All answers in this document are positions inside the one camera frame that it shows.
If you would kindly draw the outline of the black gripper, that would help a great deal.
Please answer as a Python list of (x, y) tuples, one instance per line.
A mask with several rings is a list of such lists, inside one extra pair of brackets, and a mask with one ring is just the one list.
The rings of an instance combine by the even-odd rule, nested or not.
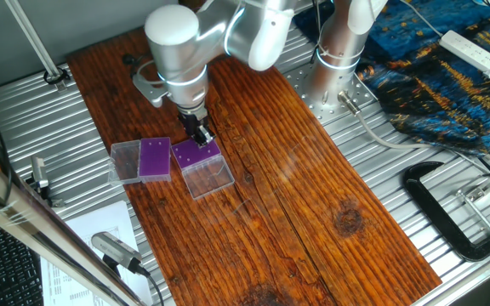
[(198, 132), (198, 137), (196, 134), (189, 135), (190, 139), (196, 145), (204, 147), (214, 140), (214, 133), (208, 127), (203, 126), (206, 122), (205, 116), (198, 119), (197, 116), (193, 114), (179, 113), (179, 120), (187, 133)]

